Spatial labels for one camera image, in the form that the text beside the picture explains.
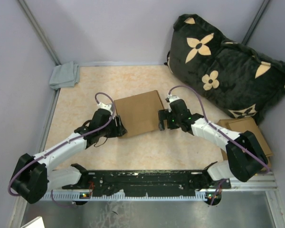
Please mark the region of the brown cardboard box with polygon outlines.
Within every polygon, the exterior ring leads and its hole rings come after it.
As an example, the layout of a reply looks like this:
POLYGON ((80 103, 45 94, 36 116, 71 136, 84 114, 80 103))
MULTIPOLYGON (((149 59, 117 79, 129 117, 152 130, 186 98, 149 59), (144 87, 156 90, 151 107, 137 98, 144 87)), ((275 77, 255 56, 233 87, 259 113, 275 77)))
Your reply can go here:
POLYGON ((131 138, 159 129, 158 111, 163 110, 163 103, 157 90, 133 95, 114 101, 116 114, 127 133, 122 138, 131 138))

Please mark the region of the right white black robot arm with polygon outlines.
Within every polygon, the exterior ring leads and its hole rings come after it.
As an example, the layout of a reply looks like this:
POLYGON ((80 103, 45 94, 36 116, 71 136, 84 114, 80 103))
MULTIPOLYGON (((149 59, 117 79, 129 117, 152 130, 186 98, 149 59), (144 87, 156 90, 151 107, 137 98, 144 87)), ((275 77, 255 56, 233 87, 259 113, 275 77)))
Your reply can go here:
POLYGON ((180 128, 183 132, 203 138, 222 149, 227 160, 215 162, 206 168, 203 185, 215 187, 219 180, 236 178, 247 182, 262 169, 269 171, 268 160, 256 136, 245 131, 239 133, 210 122, 205 116, 192 114, 184 100, 169 98, 168 109, 158 111, 159 129, 180 128))

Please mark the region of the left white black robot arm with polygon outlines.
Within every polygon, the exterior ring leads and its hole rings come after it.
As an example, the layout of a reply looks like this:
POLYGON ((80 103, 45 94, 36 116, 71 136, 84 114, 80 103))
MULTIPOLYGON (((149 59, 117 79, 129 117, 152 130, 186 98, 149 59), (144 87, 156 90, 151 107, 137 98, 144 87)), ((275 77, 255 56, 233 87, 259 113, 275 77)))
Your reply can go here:
POLYGON ((65 140, 35 155, 22 155, 8 185, 12 196, 21 196, 28 203, 38 202, 47 192, 66 185, 85 188, 89 183, 87 174, 74 166, 57 170, 57 166, 73 155, 98 143, 101 137, 115 138, 127 130, 119 115, 99 108, 92 119, 76 128, 65 140))

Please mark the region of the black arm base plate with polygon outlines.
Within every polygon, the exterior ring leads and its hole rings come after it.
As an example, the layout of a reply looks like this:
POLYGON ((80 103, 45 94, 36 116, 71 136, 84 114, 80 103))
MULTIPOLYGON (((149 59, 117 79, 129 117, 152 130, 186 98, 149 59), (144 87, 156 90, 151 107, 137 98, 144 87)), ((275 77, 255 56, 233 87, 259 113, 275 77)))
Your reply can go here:
POLYGON ((84 171, 78 183, 62 188, 88 189, 93 197, 109 197, 121 190, 127 197, 191 197, 218 186, 206 170, 143 170, 84 171))

